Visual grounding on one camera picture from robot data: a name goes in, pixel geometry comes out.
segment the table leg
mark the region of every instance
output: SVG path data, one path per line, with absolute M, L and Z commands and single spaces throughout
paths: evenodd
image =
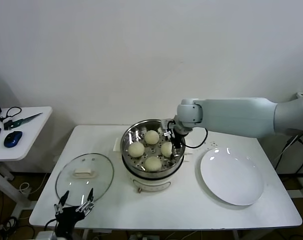
M 29 206 L 31 201 L 13 187 L 4 177 L 0 175 L 0 191 L 14 200 L 17 204 Z
M 298 181 L 302 185 L 302 189 L 300 189 L 300 190 L 287 190 L 289 196 L 292 199 L 302 199 L 303 198 L 303 177 L 299 177 Z
M 11 172 L 8 170 L 5 164 L 0 162 L 0 173 L 4 176 L 7 177 L 9 181 L 14 180 L 14 176 L 11 174 Z

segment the blue mouse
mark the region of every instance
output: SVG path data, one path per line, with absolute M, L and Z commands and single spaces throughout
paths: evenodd
M 13 131 L 9 133 L 5 137 L 5 140 L 3 141 L 3 145 L 6 148 L 15 147 L 18 144 L 19 140 L 21 139 L 22 135 L 23 135 L 22 131 Z

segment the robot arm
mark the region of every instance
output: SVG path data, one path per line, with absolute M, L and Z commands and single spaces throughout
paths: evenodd
M 284 103 L 261 97 L 184 99 L 174 119 L 164 120 L 162 126 L 171 126 L 181 136 L 196 127 L 250 138 L 297 135 L 303 132 L 303 97 Z

